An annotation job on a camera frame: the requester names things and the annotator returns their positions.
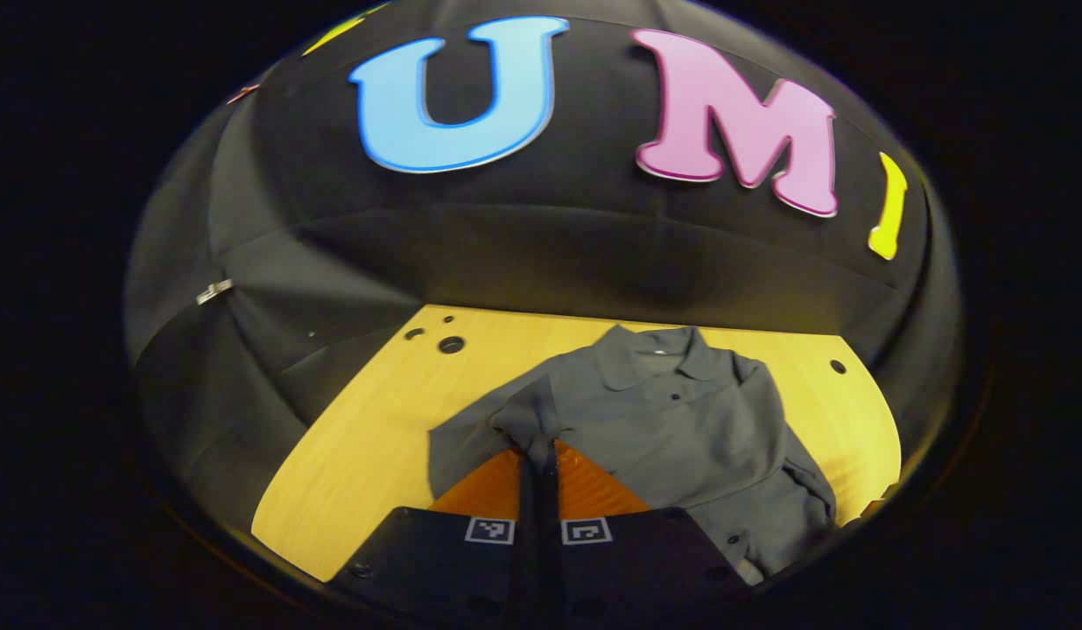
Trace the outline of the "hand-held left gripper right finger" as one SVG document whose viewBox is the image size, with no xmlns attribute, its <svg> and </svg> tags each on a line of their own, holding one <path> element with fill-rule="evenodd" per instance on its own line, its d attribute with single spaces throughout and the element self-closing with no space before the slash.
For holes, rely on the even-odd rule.
<svg viewBox="0 0 1082 630">
<path fill-rule="evenodd" d="M 541 478 L 541 585 L 560 625 L 673 625 L 748 583 L 681 507 L 652 509 L 553 439 Z"/>
</svg>

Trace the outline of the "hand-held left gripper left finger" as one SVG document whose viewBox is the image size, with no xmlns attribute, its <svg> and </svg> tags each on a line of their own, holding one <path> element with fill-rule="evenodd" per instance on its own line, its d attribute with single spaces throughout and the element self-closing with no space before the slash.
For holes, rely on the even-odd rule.
<svg viewBox="0 0 1082 630">
<path fill-rule="evenodd" d="M 513 625 L 536 598 L 532 475 L 505 448 L 432 506 L 396 507 L 330 587 L 412 625 Z"/>
</svg>

